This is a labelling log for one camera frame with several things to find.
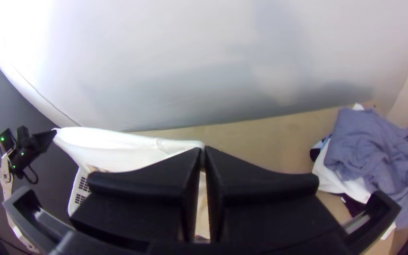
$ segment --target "pile of laundry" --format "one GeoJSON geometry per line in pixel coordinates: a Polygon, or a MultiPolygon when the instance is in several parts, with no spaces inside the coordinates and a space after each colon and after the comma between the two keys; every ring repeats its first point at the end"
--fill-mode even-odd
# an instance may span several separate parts
{"type": "Polygon", "coordinates": [[[352,217],[376,190],[401,206],[382,239],[396,227],[408,227],[408,129],[356,104],[339,111],[332,134],[310,150],[310,157],[319,190],[340,196],[352,217]]]}

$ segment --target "gray wall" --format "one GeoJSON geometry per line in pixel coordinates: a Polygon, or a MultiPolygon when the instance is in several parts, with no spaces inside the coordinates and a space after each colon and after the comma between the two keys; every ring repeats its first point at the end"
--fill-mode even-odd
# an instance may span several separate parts
{"type": "Polygon", "coordinates": [[[4,56],[82,126],[174,128],[366,100],[389,109],[408,76],[403,0],[13,2],[4,56]]]}

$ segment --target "white garment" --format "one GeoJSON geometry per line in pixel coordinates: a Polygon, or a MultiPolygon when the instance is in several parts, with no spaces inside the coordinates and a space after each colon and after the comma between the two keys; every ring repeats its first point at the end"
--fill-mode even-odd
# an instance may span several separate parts
{"type": "Polygon", "coordinates": [[[55,130],[53,142],[78,165],[68,202],[70,216],[91,193],[87,185],[91,172],[134,171],[193,148],[204,148],[199,141],[135,136],[97,128],[65,127],[55,130]]]}

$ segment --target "blue cloth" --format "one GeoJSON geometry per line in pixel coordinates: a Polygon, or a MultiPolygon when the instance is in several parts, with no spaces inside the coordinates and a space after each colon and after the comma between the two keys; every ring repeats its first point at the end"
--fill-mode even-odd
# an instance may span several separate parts
{"type": "Polygon", "coordinates": [[[401,206],[398,229],[408,226],[408,129],[373,110],[341,109],[324,165],[343,181],[363,177],[369,192],[383,191],[401,206]]]}

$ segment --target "dark cloth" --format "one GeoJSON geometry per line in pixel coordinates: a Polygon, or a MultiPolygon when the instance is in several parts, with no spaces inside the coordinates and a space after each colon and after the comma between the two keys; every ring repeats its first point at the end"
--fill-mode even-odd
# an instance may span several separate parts
{"type": "Polygon", "coordinates": [[[364,207],[365,207],[364,204],[352,199],[346,193],[333,194],[333,195],[340,196],[340,197],[342,197],[344,199],[343,203],[346,206],[347,210],[349,211],[349,213],[350,213],[350,215],[352,217],[355,217],[355,216],[359,215],[364,210],[364,207]]]}

